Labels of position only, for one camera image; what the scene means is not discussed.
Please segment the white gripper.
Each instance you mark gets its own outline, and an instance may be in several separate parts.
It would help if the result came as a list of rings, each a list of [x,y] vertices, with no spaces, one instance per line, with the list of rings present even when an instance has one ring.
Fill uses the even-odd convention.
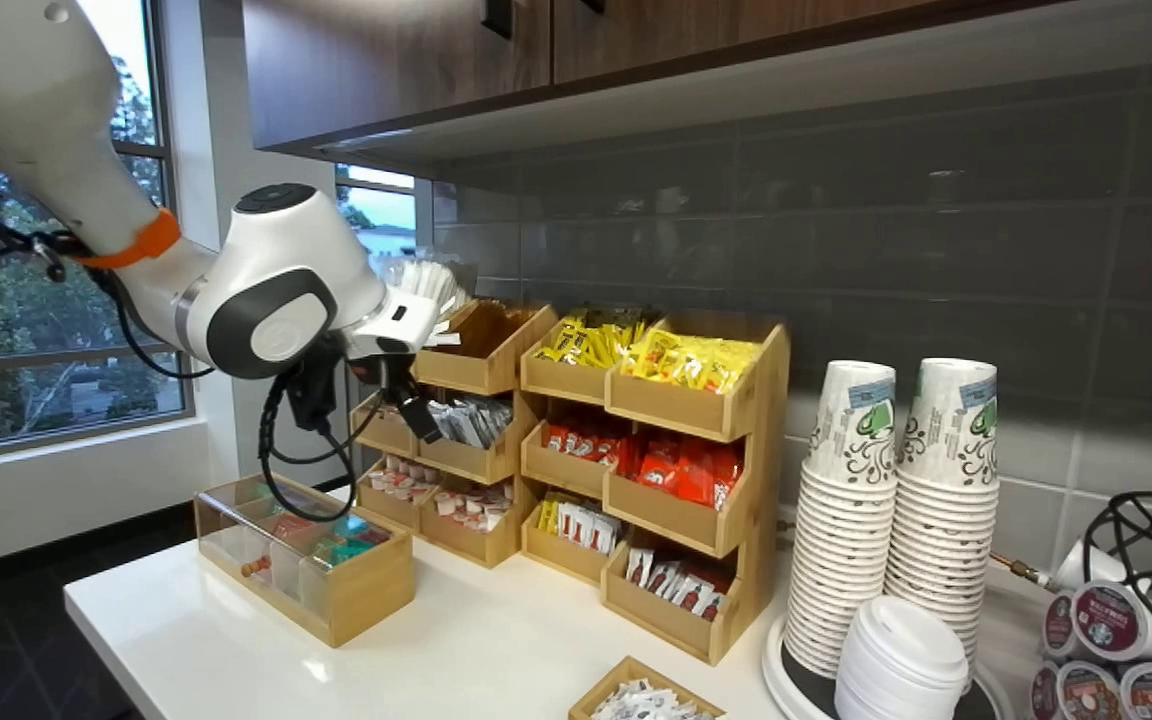
[[[473,304],[456,270],[441,259],[398,255],[384,270],[368,270],[350,300],[350,355],[381,355],[384,348],[419,353],[456,343],[456,314]]]

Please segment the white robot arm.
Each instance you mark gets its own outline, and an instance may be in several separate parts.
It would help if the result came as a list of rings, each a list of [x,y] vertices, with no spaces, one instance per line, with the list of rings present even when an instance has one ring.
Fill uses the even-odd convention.
[[[116,63],[76,0],[0,0],[0,170],[107,270],[122,304],[164,343],[242,380],[346,359],[417,355],[461,339],[470,293],[450,264],[368,264],[340,207],[314,183],[235,198],[227,239],[206,248],[122,158],[107,119]]]

